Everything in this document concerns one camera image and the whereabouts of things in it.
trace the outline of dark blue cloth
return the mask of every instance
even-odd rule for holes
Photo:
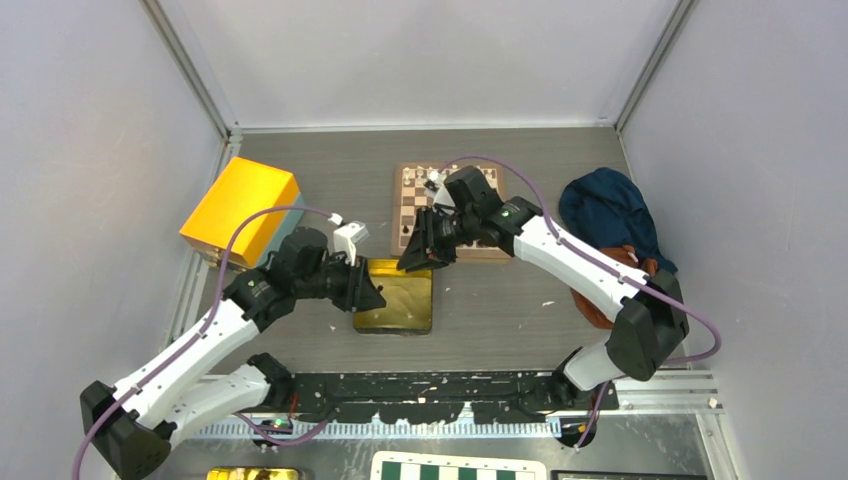
[[[569,183],[559,200],[559,214],[572,235],[595,248],[632,245],[640,262],[655,258],[660,268],[677,272],[660,253],[654,219],[642,194],[622,173],[599,168]]]

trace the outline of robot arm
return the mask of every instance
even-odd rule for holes
[[[115,411],[92,442],[122,479],[146,477],[179,442],[223,416],[261,405],[280,407],[287,401],[291,375],[268,354],[251,357],[215,382],[197,385],[197,381],[236,348],[291,313],[298,299],[328,298],[342,311],[386,306],[368,276],[367,259],[355,254],[354,243],[367,235],[364,228],[351,223],[337,229],[334,243],[342,251],[336,253],[327,250],[327,237],[320,231],[296,229],[264,265],[239,274],[224,290],[217,314],[202,335],[209,313],[114,387],[95,381],[83,390],[80,403],[88,432],[116,399],[137,390],[141,378],[150,372],[161,370]],[[176,352],[182,354],[166,364]]]
[[[438,188],[435,180],[431,179],[432,189]],[[636,279],[681,300],[677,280],[665,271],[648,278],[645,272],[616,262],[555,225],[579,255],[557,243],[541,215],[541,209],[524,198],[504,202],[477,168],[462,168],[444,179],[435,193],[434,207],[416,212],[398,268],[445,267],[456,261],[457,246],[472,241],[496,246],[550,272],[614,322],[608,339],[578,349],[558,368],[569,395],[623,375],[650,379],[688,334],[688,321],[681,312],[619,279]],[[614,267],[620,276],[610,275],[584,256]]]

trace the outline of white robot arm segment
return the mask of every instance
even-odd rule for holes
[[[244,311],[231,300],[222,301],[218,314],[206,333],[182,356],[168,366],[156,379],[124,403],[127,411],[138,413],[136,420],[147,428],[155,428],[177,403],[180,395],[193,386],[200,377],[218,364],[239,346],[259,335],[252,321],[242,318]],[[120,398],[147,372],[161,365],[189,339],[198,335],[203,320],[180,336],[174,343],[146,365],[115,383],[115,398]]]

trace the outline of gray table surface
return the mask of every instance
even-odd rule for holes
[[[308,205],[367,223],[371,237],[362,254],[388,257],[395,165],[470,153],[514,164],[554,211],[571,180],[598,167],[627,173],[612,128],[256,134],[244,137],[239,155],[293,172]],[[506,189],[532,198],[514,176],[507,176]],[[331,231],[315,215],[301,224]],[[211,304],[213,285],[210,278],[201,312]],[[550,369],[603,335],[577,311],[568,288],[538,267],[518,260],[463,263],[435,273],[429,336],[358,335],[350,314],[326,301],[301,301],[213,373],[229,373],[259,352],[297,372]]]

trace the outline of metal frame edge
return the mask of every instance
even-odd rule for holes
[[[674,41],[680,35],[683,25],[686,23],[686,20],[689,18],[692,10],[697,4],[698,0],[677,1],[677,5],[674,7],[674,10],[672,10],[671,15],[668,18],[668,22],[666,22],[665,28],[657,41],[657,45],[654,47],[654,51],[651,52],[651,56],[648,57],[648,61],[642,68],[642,73],[639,74],[639,78],[636,80],[633,90],[630,92],[630,95],[627,97],[627,101],[624,103],[621,115],[619,115],[618,121],[615,123],[615,130],[617,132],[621,133],[627,127],[627,122],[630,120],[630,117],[633,116],[633,112],[642,100],[642,96],[650,86],[651,81],[657,73],[657,70],[659,70],[662,65],[663,60],[666,56],[668,56],[668,52],[674,45]]]
[[[209,93],[209,89],[206,88],[206,85],[203,83],[200,73],[197,71],[194,62],[186,50],[185,45],[180,40],[179,35],[177,35],[177,31],[171,23],[171,20],[168,18],[168,15],[165,13],[165,9],[162,8],[162,4],[159,0],[139,1],[142,7],[144,7],[147,11],[153,25],[159,31],[159,34],[162,37],[162,42],[171,52],[177,67],[179,67],[180,72],[189,84],[189,87],[195,97],[197,97],[197,100],[200,102],[204,111],[206,111],[206,114],[212,122],[212,125],[215,127],[215,130],[218,131],[218,134],[222,139],[228,139],[231,133],[230,128],[227,126],[220,109],[215,104],[212,95]]]

